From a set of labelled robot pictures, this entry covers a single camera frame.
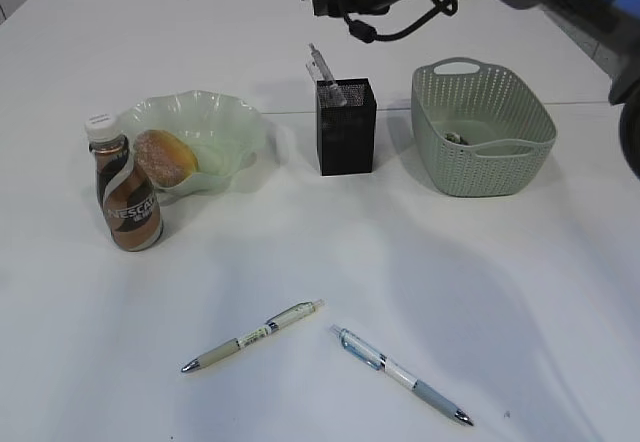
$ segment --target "pen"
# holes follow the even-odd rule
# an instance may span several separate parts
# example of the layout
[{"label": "pen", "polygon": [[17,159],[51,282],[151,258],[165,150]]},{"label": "pen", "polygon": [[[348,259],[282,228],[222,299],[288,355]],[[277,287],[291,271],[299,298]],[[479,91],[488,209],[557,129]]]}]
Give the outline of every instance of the pen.
[{"label": "pen", "polygon": [[344,107],[348,104],[348,101],[345,98],[342,89],[338,85],[338,82],[336,82],[336,79],[333,77],[333,74],[331,73],[327,62],[324,60],[324,57],[322,57],[320,51],[316,49],[313,44],[309,44],[309,48],[311,49],[311,57],[313,58],[316,67],[320,71],[322,78],[329,84],[329,94],[339,107]]},{"label": "pen", "polygon": [[347,329],[341,329],[337,325],[332,326],[331,331],[338,336],[342,347],[365,362],[372,369],[383,370],[393,380],[409,389],[420,399],[424,400],[427,404],[431,405],[450,419],[462,425],[473,425],[471,417],[465,414],[456,404],[440,395],[432,387],[409,373],[407,370],[400,367],[389,357],[380,353],[379,350],[371,347],[353,332],[350,332]]},{"label": "pen", "polygon": [[250,332],[247,335],[237,339],[231,339],[224,344],[219,345],[215,349],[196,357],[187,365],[182,367],[181,371],[185,374],[188,374],[190,372],[195,372],[196,370],[204,369],[205,367],[215,364],[216,362],[219,362],[222,359],[241,351],[254,342],[257,342],[258,340],[263,339],[264,337],[267,337],[274,332],[277,332],[283,327],[291,325],[294,322],[297,322],[298,320],[306,317],[307,315],[313,314],[323,305],[323,300],[316,300],[315,302],[303,302],[301,304],[294,305],[284,312],[271,317],[264,323],[264,325],[261,325],[253,332]]}]

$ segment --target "glass bowl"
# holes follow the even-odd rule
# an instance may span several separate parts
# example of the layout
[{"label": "glass bowl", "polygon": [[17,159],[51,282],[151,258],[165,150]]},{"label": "glass bowl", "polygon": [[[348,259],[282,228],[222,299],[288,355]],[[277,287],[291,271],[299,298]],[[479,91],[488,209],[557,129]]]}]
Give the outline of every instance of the glass bowl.
[{"label": "glass bowl", "polygon": [[173,187],[156,185],[177,196],[224,189],[266,141],[262,115],[255,108],[237,97],[201,90],[146,99],[122,113],[119,121],[132,146],[140,133],[157,129],[191,148],[198,172]]}]

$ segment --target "white tabletop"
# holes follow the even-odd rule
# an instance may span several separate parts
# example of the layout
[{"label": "white tabletop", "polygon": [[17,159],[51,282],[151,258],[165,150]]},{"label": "white tabletop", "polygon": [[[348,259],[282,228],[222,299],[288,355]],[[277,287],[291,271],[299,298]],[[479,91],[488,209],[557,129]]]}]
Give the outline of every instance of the white tabletop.
[{"label": "white tabletop", "polygon": [[[481,200],[433,190],[407,111],[379,113],[373,174],[327,178],[314,115],[271,115],[257,162],[221,195],[165,204],[163,241],[137,254],[109,240],[65,109],[43,94],[2,113],[0,439],[634,439],[640,184],[617,109],[551,106],[559,139],[537,178]],[[316,298],[319,314],[180,374]],[[368,369],[333,323],[477,426]]]},{"label": "white tabletop", "polygon": [[[400,29],[428,5],[403,1],[375,24]],[[68,119],[191,89],[238,95],[262,112],[313,111],[308,42],[337,78],[369,78],[379,108],[408,108],[413,70],[460,55],[514,70],[543,102],[606,101],[610,88],[541,11],[496,0],[462,0],[455,17],[369,46],[300,0],[29,0],[0,28],[0,93],[13,104],[53,98]]]}]

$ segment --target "bread roll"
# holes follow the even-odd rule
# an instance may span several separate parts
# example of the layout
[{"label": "bread roll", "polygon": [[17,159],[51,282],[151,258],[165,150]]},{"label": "bread roll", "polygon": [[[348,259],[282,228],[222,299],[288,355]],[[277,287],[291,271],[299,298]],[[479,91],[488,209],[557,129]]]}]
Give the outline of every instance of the bread roll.
[{"label": "bread roll", "polygon": [[133,143],[136,162],[155,185],[173,187],[198,170],[198,159],[166,130],[147,130]]}]

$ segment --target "nescafe bottle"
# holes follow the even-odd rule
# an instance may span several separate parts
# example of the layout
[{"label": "nescafe bottle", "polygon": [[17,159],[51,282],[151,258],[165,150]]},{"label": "nescafe bottle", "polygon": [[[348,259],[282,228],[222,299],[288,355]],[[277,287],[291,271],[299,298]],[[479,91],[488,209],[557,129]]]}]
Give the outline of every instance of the nescafe bottle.
[{"label": "nescafe bottle", "polygon": [[96,158],[98,204],[114,242],[131,252],[150,247],[162,234],[160,206],[151,181],[134,160],[129,139],[108,114],[90,118],[85,130]]}]

